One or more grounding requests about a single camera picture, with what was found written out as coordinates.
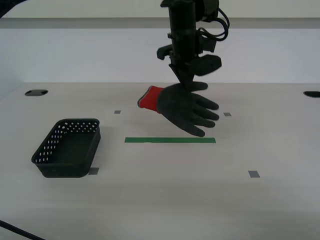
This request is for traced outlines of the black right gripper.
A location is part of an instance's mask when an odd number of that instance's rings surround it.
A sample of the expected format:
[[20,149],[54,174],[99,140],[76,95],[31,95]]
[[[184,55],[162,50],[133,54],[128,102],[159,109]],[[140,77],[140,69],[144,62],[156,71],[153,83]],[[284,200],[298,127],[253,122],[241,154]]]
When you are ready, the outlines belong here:
[[190,90],[195,76],[190,68],[198,68],[200,65],[199,34],[197,31],[172,31],[167,36],[171,39],[171,44],[160,47],[156,56],[160,60],[169,56],[169,67],[179,83],[186,90]]

